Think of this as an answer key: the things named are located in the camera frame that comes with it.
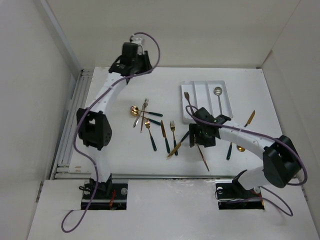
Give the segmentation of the rose gold fork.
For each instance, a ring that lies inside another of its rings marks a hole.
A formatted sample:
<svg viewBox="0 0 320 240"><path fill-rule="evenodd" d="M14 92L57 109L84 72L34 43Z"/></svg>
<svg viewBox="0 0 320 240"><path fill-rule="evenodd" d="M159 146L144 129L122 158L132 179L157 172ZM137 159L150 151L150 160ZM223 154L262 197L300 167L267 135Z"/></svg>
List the rose gold fork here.
<svg viewBox="0 0 320 240"><path fill-rule="evenodd" d="M198 143L196 143L196 146L197 146L197 148L198 148L198 150L199 150L200 156L201 156L201 158L202 158L202 161L203 161L203 163L204 163L204 165L205 165L205 167L206 167L207 171L208 171L208 172L210 172L209 166L208 166L208 164L207 164L207 161L206 161L206 159L205 159L205 156L204 156L204 154L203 154L203 152L202 152L202 150L201 150L201 148L200 148L199 144L198 144Z"/></svg>
<svg viewBox="0 0 320 240"><path fill-rule="evenodd" d="M190 95L189 95L189 93L187 91L184 92L184 97L187 100L188 105L191 106ZM194 110L193 110L192 107L190 108L190 111L191 111L192 114L194 114Z"/></svg>

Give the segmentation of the silver spoon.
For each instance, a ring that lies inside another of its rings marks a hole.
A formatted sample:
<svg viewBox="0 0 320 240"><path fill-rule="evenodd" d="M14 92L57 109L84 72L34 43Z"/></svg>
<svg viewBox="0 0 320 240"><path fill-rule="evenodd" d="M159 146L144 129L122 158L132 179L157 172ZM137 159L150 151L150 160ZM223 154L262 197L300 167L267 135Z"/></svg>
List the silver spoon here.
<svg viewBox="0 0 320 240"><path fill-rule="evenodd" d="M220 96L222 95L223 93L223 90L220 86L217 86L214 88L213 90L213 93L217 96L218 98L218 105L219 105L219 112L220 114L222 115L223 114L223 110L222 110L222 103L221 103L221 98Z"/></svg>

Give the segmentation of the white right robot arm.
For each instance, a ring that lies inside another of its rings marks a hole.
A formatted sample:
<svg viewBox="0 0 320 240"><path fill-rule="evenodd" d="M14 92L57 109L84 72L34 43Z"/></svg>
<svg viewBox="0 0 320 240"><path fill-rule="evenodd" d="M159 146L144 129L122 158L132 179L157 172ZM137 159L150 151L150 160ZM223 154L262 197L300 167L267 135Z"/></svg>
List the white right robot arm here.
<svg viewBox="0 0 320 240"><path fill-rule="evenodd" d="M248 130L223 114L213 117L203 107L195 112L192 109L192 105L185 108L195 122L189 126L191 146L197 143L213 147L216 139L220 139L245 148L262 161L262 166L245 169L233 179L231 190L235 196L243 197L251 189L268 184L284 188L300 171L303 182L307 181L306 167L289 137L275 138Z"/></svg>

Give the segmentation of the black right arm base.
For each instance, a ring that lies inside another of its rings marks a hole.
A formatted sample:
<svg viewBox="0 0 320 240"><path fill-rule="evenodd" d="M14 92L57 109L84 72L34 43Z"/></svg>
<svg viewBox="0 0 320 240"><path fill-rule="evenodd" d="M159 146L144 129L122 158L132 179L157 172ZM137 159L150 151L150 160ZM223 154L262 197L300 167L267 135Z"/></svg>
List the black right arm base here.
<svg viewBox="0 0 320 240"><path fill-rule="evenodd" d="M215 198L218 200L219 210L264 210L260 189L245 190L232 182L218 182L215 184Z"/></svg>

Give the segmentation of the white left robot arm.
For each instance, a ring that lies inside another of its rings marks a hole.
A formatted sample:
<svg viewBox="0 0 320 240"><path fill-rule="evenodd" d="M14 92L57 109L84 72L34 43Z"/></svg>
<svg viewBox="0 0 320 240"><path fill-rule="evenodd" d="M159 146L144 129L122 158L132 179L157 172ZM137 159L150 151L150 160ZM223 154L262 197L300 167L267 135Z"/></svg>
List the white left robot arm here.
<svg viewBox="0 0 320 240"><path fill-rule="evenodd" d="M79 108L76 112L77 127L73 148L92 163L93 173L90 178L94 181L94 192L100 198L107 198L112 192L112 186L107 183L111 170L103 156L104 148L112 138L108 120L109 111L119 93L132 78L152 71L149 54L143 49L143 39L138 37L125 42L120 56L109 68L104 85L92 103L86 108Z"/></svg>

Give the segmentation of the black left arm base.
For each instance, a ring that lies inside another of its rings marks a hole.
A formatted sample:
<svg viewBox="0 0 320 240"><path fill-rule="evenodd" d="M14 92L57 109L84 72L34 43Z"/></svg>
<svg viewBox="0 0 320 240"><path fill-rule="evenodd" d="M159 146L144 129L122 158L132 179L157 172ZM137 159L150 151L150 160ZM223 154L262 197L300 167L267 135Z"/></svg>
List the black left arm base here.
<svg viewBox="0 0 320 240"><path fill-rule="evenodd" d="M95 183L86 183L79 187L82 191L80 209L85 210L94 191ZM127 209L128 184L107 183L106 187L99 186L89 210L122 211Z"/></svg>

